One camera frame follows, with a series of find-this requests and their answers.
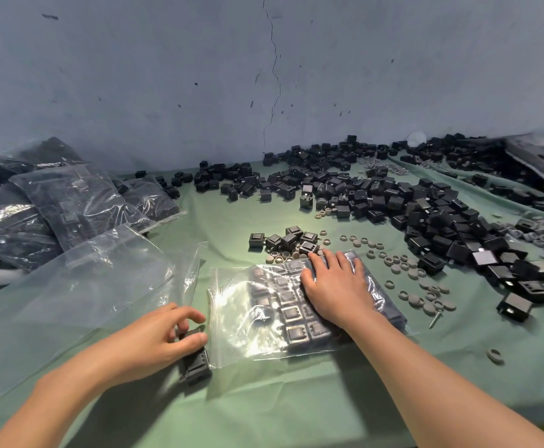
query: person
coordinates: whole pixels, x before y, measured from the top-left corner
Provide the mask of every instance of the person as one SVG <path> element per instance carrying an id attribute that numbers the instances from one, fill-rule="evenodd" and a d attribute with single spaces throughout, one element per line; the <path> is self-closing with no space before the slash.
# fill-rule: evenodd
<path id="1" fill-rule="evenodd" d="M 544 432 L 425 352 L 376 312 L 363 276 L 342 253 L 310 254 L 317 275 L 301 281 L 318 313 L 342 327 L 378 372 L 420 447 L 544 447 Z M 206 317 L 170 304 L 141 317 L 41 377 L 0 430 L 0 448 L 53 448 L 106 389 L 147 377 L 207 343 L 205 333 L 170 342 Z"/>

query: table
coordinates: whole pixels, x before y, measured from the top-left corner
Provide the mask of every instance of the table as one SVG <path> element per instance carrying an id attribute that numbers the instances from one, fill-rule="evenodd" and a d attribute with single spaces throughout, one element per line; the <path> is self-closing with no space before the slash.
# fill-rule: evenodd
<path id="1" fill-rule="evenodd" d="M 411 173 L 398 180 L 416 183 L 421 177 L 429 177 L 446 182 L 489 222 L 500 220 L 493 214 L 500 214 L 502 221 L 515 222 L 518 216 L 512 211 L 527 209 L 436 171 L 399 164 L 407 166 Z M 253 169 L 268 175 L 286 169 L 286 165 L 264 167 L 258 162 L 253 163 Z M 351 175 L 362 170 L 362 165 L 355 164 Z M 167 179 L 172 174 L 163 173 Z M 264 263 L 265 253 L 248 251 L 249 234 L 253 232 L 284 234 L 285 227 L 299 225 L 311 232 L 326 229 L 331 250 L 352 248 L 350 242 L 339 240 L 345 234 L 381 241 L 389 254 L 407 253 L 403 233 L 389 223 L 376 226 L 365 219 L 338 221 L 334 217 L 316 220 L 315 211 L 299 210 L 298 197 L 286 202 L 274 195 L 270 203 L 260 203 L 255 195 L 231 203 L 219 191 L 198 194 L 189 184 L 183 185 L 180 193 L 178 202 L 188 215 L 156 229 L 150 239 L 163 251 L 196 240 L 208 241 L 193 301 L 193 306 L 206 314 L 210 268 Z M 530 259 L 538 258 L 538 248 L 528 245 L 527 249 Z M 388 293 L 409 319 L 410 329 L 417 333 L 414 340 L 420 346 L 531 421 L 544 424 L 544 307 L 535 308 L 523 325 L 511 323 L 496 313 L 501 296 L 484 278 L 467 268 L 447 267 L 446 274 L 437 281 L 451 289 L 449 298 L 458 309 L 445 314 L 428 330 L 431 319 L 396 298 L 399 290 L 419 293 L 418 282 L 406 274 L 395 277 L 380 259 L 368 259 L 366 249 L 359 250 L 380 282 L 388 278 L 395 281 L 395 290 Z M 105 330 L 97 331 L 2 397 L 0 427 L 26 399 L 43 372 L 107 335 Z M 488 360 L 488 348 L 501 351 L 505 366 Z M 85 409 L 63 445 L 350 448 L 415 444 L 379 377 L 354 346 L 292 361 L 240 362 L 214 371 L 207 386 L 191 393 L 175 385 L 177 378 L 178 371 L 171 368 L 109 390 Z"/>

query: crack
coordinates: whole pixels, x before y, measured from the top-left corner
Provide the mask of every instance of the crack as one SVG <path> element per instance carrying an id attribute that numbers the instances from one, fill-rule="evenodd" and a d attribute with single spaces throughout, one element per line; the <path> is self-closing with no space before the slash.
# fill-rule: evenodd
<path id="1" fill-rule="evenodd" d="M 268 18 L 268 22 L 270 22 L 270 41 L 274 45 L 274 64 L 272 65 L 272 74 L 274 77 L 276 77 L 276 82 L 278 82 L 278 97 L 276 97 L 276 101 L 274 102 L 274 105 L 272 105 L 272 109 L 270 110 L 270 123 L 263 128 L 263 148 L 266 149 L 266 129 L 272 125 L 272 121 L 274 120 L 274 109 L 276 108 L 276 104 L 278 103 L 278 99 L 280 99 L 280 96 L 282 95 L 282 84 L 280 83 L 280 79 L 276 75 L 276 72 L 274 69 L 276 68 L 276 61 L 278 61 L 278 53 L 276 52 L 276 43 L 274 42 L 274 24 L 272 23 L 272 20 L 270 19 L 270 16 L 268 14 L 268 10 L 266 9 L 266 0 L 262 0 L 262 9 L 266 13 L 266 17 Z"/>

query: hand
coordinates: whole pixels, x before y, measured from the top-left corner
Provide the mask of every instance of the hand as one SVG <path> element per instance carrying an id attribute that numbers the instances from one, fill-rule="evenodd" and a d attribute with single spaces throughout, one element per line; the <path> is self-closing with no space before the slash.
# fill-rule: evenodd
<path id="1" fill-rule="evenodd" d="M 95 381 L 102 391 L 150 376 L 206 345 L 205 333 L 171 342 L 189 330 L 189 319 L 199 324 L 206 321 L 190 306 L 162 306 L 77 354 L 61 368 L 67 368 L 70 376 Z"/>
<path id="2" fill-rule="evenodd" d="M 363 275 L 363 263 L 355 258 L 353 273 L 343 253 L 334 255 L 325 248 L 324 256 L 328 267 L 317 254 L 309 254 L 317 280 L 314 281 L 311 271 L 305 268 L 301 272 L 301 283 L 316 311 L 346 330 L 353 316 L 374 311 L 373 298 L 367 291 Z"/>

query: metal pin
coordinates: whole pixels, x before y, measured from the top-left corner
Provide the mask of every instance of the metal pin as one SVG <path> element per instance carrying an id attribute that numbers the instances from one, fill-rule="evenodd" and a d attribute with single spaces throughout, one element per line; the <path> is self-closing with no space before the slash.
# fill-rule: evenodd
<path id="1" fill-rule="evenodd" d="M 434 324 L 436 323 L 436 321 L 438 320 L 438 318 L 440 316 L 442 316 L 442 310 L 438 310 L 438 312 L 436 313 L 436 315 L 432 319 L 432 322 L 430 322 L 430 326 L 428 327 L 428 329 L 431 329 L 434 326 Z"/>

